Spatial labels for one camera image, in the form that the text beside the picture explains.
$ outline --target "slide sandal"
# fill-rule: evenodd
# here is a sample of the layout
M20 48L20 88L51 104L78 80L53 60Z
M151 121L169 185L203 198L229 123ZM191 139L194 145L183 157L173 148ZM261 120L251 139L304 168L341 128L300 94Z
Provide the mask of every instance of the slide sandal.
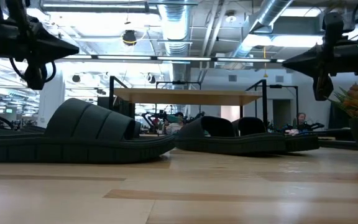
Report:
M135 121L78 99L66 100L43 134L0 129L0 162L122 164L173 149L174 136L133 140Z
M267 133L263 121L254 117L238 119L233 122L233 127L240 136L248 136L255 133L274 134ZM301 134L297 136L285 136L285 147L287 152L300 152L318 149L320 146L316 135Z
M285 152L285 139L280 134L236 136L230 121L212 116L204 116L184 125L175 145L187 151L228 155Z

